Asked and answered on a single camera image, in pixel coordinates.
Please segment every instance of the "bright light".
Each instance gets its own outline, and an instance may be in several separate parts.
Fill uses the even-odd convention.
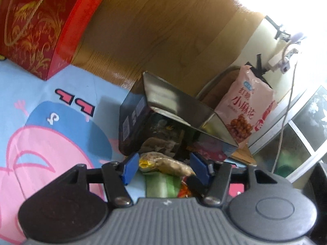
[[[287,32],[305,35],[327,33],[327,0],[236,0],[240,6],[268,15]]]

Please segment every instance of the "cartoon tablecloth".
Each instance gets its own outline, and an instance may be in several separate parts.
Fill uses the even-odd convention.
[[[0,245],[25,240],[19,206],[54,178],[77,163],[99,168],[123,159],[118,119],[127,93],[74,66],[45,82],[0,62]],[[143,176],[127,190],[134,202],[143,197]],[[101,185],[91,191],[104,197]]]

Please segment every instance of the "snack bag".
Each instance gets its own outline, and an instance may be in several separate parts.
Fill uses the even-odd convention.
[[[237,79],[215,109],[240,147],[249,141],[251,134],[260,130],[277,106],[274,90],[250,68],[249,65],[241,67]]]

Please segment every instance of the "wooden wall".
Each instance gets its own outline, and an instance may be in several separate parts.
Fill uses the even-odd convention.
[[[196,95],[262,19],[233,0],[104,0],[73,64],[126,88],[148,70]]]

